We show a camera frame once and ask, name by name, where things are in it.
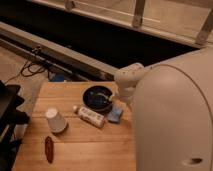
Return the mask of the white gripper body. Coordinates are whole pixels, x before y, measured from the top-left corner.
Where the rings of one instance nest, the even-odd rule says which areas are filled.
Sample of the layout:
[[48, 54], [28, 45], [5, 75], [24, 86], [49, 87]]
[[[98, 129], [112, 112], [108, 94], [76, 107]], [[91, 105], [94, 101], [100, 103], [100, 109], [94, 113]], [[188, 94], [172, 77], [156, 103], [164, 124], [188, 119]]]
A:
[[118, 97], [122, 102], [130, 103], [132, 100], [134, 91], [135, 91], [134, 86], [129, 86], [129, 87], [119, 86]]

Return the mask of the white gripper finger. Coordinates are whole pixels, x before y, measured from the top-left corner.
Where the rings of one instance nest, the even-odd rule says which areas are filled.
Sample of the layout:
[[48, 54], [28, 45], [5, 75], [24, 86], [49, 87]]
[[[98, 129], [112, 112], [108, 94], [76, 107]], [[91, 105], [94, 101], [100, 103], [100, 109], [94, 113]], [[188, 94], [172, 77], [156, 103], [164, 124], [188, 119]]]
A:
[[114, 99], [115, 99], [115, 95], [114, 94], [110, 95], [109, 97], [106, 96], [106, 100], [108, 102], [112, 102], [112, 101], [114, 101]]

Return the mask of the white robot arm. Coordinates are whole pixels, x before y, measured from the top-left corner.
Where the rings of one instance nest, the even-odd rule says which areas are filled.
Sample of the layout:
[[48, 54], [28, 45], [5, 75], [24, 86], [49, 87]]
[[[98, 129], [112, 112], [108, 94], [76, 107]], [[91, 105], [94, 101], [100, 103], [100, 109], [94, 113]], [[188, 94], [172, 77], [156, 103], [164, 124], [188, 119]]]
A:
[[114, 73], [132, 111], [136, 171], [213, 171], [213, 48]]

